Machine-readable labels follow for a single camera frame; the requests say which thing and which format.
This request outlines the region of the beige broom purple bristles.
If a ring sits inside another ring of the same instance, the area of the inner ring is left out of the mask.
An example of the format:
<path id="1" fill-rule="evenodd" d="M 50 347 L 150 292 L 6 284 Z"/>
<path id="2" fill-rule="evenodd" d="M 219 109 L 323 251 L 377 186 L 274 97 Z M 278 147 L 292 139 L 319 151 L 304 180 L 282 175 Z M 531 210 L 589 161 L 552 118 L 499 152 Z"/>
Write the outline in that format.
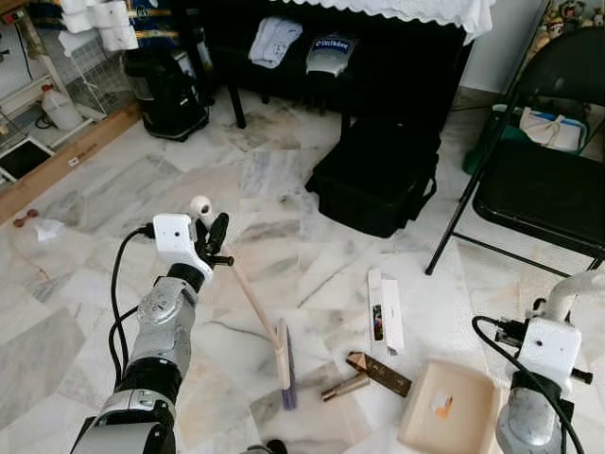
<path id="1" fill-rule="evenodd" d="M 190 207 L 193 209 L 194 215 L 198 216 L 200 225 L 206 228 L 206 234 L 208 235 L 209 225 L 219 215 L 219 212 L 213 207 L 211 200 L 203 195 L 195 196 L 190 202 Z M 239 267 L 236 255 L 225 245 L 223 246 L 223 252 L 226 255 L 233 256 L 234 265 L 231 267 L 233 276 L 236 277 L 239 288 L 242 289 L 248 303 L 253 307 L 256 319 L 258 319 L 261 327 L 267 332 L 269 341 L 272 342 L 273 350 L 275 350 L 278 381 L 280 381 L 282 408 L 284 410 L 296 410 L 298 408 L 297 376 L 295 375 L 294 356 L 293 351 L 291 351 L 288 324 L 286 324 L 285 319 L 280 319 L 277 322 L 269 320 L 263 304 L 258 299 L 258 295 L 251 288 L 251 282 L 248 281 L 246 273 Z"/>

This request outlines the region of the beige long-handled dustpan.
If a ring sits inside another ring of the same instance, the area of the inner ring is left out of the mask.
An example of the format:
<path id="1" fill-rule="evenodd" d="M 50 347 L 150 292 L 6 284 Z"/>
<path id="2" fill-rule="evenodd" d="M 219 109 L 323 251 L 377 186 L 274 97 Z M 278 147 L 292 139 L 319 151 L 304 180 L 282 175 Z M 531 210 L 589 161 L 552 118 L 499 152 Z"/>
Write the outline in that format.
<path id="1" fill-rule="evenodd" d="M 536 299 L 520 320 L 476 315 L 472 332 L 510 366 L 510 384 L 449 360 L 432 360 L 407 399 L 398 432 L 402 445 L 424 454 L 586 454 L 572 425 L 572 381 L 566 389 L 519 362 L 527 321 L 541 317 L 572 325 L 575 306 L 600 303 L 605 278 L 589 270 L 565 278 Z"/>

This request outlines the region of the gold metallic tube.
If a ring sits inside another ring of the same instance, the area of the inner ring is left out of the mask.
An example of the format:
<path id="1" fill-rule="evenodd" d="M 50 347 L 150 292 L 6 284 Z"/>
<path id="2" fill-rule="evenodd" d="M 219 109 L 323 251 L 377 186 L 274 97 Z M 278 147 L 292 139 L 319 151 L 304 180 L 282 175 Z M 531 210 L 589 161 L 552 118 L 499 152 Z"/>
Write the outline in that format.
<path id="1" fill-rule="evenodd" d="M 320 394 L 320 398 L 321 401 L 328 402 L 330 399 L 346 396 L 346 394 L 353 393 L 359 389 L 367 388 L 367 386 L 371 384 L 372 380 L 366 373 L 358 373 L 358 375 L 351 376 L 349 379 L 338 382 L 333 388 L 324 390 L 323 393 Z"/>

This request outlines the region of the long dark brown box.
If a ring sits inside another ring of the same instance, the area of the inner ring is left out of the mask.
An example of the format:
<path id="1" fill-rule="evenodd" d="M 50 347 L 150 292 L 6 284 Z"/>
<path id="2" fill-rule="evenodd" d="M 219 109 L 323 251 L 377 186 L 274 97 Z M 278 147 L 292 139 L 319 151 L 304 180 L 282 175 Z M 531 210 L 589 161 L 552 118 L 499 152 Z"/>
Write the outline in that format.
<path id="1" fill-rule="evenodd" d="M 367 376 L 370 380 L 377 382 L 386 389 L 397 393 L 398 396 L 407 397 L 410 393 L 412 381 L 401 373 L 393 371 L 387 364 L 379 359 L 372 358 L 367 352 L 351 351 L 346 356 L 346 362 L 360 375 Z"/>

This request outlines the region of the black round appliance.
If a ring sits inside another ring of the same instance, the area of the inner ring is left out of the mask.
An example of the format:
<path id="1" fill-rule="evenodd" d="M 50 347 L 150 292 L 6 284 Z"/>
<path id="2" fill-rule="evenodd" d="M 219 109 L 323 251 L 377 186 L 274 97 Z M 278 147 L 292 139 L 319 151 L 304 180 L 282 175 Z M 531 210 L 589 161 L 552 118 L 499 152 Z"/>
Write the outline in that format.
<path id="1" fill-rule="evenodd" d="M 127 49 L 124 73 L 152 137 L 185 142 L 208 125 L 198 86 L 168 49 Z"/>

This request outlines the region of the crumpled white tissue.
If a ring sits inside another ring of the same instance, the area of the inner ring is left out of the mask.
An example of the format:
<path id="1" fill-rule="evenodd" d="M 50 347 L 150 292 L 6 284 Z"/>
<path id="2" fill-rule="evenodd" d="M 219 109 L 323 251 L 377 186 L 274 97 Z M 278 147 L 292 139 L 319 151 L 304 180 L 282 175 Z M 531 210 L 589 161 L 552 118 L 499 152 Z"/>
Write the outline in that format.
<path id="1" fill-rule="evenodd" d="M 61 221 L 52 218 L 36 218 L 33 220 L 36 241 L 40 245 L 48 245 L 64 234 L 66 226 Z"/>

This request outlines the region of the long wooden plank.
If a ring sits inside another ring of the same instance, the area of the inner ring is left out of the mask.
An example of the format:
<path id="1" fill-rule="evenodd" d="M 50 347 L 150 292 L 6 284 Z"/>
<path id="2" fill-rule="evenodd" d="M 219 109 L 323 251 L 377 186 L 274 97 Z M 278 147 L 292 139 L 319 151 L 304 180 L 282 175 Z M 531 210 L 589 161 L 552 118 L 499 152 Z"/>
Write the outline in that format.
<path id="1" fill-rule="evenodd" d="M 30 170 L 9 189 L 0 193 L 0 224 L 10 220 L 33 203 L 48 189 L 68 176 L 79 164 L 86 163 L 140 121 L 140 108 L 135 102 L 104 118 L 98 125 L 87 127 L 70 140 L 55 156 Z"/>

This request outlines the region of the long white box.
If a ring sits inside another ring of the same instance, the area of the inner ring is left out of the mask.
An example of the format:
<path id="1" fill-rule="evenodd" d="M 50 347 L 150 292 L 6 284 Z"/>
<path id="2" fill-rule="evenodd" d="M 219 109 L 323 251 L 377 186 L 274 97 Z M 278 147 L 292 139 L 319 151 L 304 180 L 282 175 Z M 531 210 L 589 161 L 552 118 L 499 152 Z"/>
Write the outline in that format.
<path id="1" fill-rule="evenodd" d="M 399 282 L 385 275 L 379 268 L 368 271 L 369 334 L 375 352 L 390 356 L 405 351 L 405 332 L 402 324 L 402 304 Z"/>

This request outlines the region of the black folding chair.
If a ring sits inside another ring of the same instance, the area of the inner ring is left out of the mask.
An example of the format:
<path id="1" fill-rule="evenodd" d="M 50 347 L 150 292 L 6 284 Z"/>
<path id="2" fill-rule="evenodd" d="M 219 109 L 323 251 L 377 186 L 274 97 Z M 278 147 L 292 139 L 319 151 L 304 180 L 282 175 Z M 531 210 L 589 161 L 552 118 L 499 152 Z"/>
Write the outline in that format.
<path id="1" fill-rule="evenodd" d="M 523 66 L 506 95 L 506 108 L 478 168 L 463 190 L 435 253 L 424 269 L 432 275 L 449 239 L 456 237 L 531 267 L 548 267 L 457 231 L 466 206 L 490 223 L 518 231 L 591 258 L 589 269 L 605 258 L 605 165 L 531 140 L 506 140 L 503 131 L 515 110 L 535 96 L 593 105 L 605 104 L 605 27 L 588 26 L 557 36 Z"/>

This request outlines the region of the white padded slippers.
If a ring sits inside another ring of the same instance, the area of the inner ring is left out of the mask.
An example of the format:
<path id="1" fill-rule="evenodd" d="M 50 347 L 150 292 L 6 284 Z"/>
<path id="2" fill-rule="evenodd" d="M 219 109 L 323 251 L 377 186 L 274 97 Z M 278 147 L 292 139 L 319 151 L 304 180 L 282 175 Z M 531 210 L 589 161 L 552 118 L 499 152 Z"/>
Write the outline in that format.
<path id="1" fill-rule="evenodd" d="M 248 52 L 251 63 L 275 69 L 285 59 L 291 44 L 303 33 L 299 23 L 282 17 L 267 17 L 259 23 L 254 42 Z"/>

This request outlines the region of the white plastic jug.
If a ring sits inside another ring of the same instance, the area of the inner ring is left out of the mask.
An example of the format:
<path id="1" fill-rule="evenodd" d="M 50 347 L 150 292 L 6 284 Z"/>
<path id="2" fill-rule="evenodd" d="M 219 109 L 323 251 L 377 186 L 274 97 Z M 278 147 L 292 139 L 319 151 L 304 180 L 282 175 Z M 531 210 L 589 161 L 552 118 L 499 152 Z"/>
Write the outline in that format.
<path id="1" fill-rule="evenodd" d="M 66 94 L 62 94 L 52 85 L 43 85 L 42 109 L 58 130 L 71 131 L 85 121 L 77 105 Z"/>

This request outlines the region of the grey left robot leg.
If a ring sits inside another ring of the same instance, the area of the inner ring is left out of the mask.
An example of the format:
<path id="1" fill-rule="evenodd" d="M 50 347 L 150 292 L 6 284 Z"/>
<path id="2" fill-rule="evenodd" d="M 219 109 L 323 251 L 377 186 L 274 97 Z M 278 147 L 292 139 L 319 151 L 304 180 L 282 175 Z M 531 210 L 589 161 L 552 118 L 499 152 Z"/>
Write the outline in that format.
<path id="1" fill-rule="evenodd" d="M 248 446 L 239 454 L 288 454 L 288 449 L 285 448 L 284 442 L 275 438 L 260 445 Z"/>

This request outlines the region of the white tissue roll pack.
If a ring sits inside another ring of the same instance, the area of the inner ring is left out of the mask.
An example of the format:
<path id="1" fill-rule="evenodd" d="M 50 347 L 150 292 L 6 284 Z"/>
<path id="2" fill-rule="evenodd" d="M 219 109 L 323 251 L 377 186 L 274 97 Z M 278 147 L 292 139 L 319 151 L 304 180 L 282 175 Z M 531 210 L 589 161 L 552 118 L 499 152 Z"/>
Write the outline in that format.
<path id="1" fill-rule="evenodd" d="M 65 31 L 58 35 L 65 56 L 99 38 L 104 51 L 121 52 L 140 45 L 124 0 L 60 0 Z"/>

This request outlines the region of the green plastic bin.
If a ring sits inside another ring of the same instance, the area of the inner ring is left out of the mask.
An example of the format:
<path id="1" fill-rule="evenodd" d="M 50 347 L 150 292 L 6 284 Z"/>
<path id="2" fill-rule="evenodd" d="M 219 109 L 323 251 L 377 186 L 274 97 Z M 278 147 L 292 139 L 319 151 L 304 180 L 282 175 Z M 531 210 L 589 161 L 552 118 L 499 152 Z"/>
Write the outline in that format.
<path id="1" fill-rule="evenodd" d="M 515 115 L 511 119 L 510 124 L 503 130 L 502 140 L 514 140 L 514 142 L 532 142 L 532 140 L 528 139 L 527 135 L 519 129 L 520 115 L 522 115 L 523 110 L 524 109 L 520 110 L 520 113 Z M 489 145 L 490 134 L 492 134 L 493 130 L 496 129 L 495 125 L 503 117 L 504 111 L 505 104 L 495 104 L 492 106 L 492 115 L 489 117 L 488 125 L 484 127 L 483 131 L 481 131 L 478 142 L 476 142 L 475 146 L 472 147 L 472 150 L 468 151 L 465 157 L 463 157 L 462 169 L 463 172 L 468 174 L 468 176 L 471 176 L 472 173 L 475 173 L 475 170 L 478 168 L 480 157 L 484 154 L 485 150 L 487 150 L 487 146 Z"/>

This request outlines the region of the white lace cloth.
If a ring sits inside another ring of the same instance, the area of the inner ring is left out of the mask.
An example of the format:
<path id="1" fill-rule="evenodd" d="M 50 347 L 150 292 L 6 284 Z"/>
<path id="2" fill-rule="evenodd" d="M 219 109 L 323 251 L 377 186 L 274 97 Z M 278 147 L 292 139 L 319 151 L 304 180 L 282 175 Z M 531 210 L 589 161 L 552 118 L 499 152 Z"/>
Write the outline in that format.
<path id="1" fill-rule="evenodd" d="M 462 27 L 464 44 L 493 29 L 490 9 L 496 0 L 276 0 L 281 3 L 323 6 L 401 21 Z"/>

